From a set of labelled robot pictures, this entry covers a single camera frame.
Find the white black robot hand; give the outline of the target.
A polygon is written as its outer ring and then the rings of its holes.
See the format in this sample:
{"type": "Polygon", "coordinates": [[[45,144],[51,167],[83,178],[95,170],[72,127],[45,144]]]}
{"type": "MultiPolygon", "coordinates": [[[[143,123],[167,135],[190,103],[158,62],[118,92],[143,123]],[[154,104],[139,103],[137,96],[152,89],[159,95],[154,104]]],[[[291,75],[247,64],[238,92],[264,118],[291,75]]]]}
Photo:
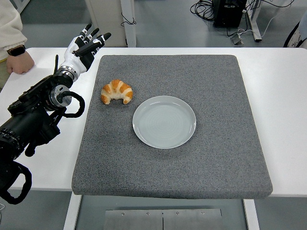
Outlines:
{"type": "Polygon", "coordinates": [[[94,29],[89,35],[88,32],[92,24],[86,25],[79,35],[71,41],[64,54],[64,62],[61,68],[72,69],[77,74],[84,73],[91,67],[97,52],[105,45],[106,40],[111,37],[111,33],[94,37],[99,28],[94,29]]]}

